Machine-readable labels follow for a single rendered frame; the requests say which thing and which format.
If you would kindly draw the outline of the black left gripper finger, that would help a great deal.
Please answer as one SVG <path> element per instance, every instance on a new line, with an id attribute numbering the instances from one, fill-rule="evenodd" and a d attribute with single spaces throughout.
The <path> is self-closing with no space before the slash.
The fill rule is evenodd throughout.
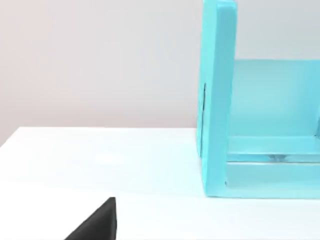
<path id="1" fill-rule="evenodd" d="M 64 240 L 116 240 L 116 198 L 109 197 Z"/>

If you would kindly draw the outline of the light blue rack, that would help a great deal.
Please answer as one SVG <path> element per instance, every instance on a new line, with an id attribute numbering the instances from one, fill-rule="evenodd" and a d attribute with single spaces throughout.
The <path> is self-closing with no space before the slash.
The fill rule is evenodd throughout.
<path id="1" fill-rule="evenodd" d="M 236 59 L 235 0 L 202 0 L 196 149 L 208 197 L 320 199 L 320 59 Z"/>

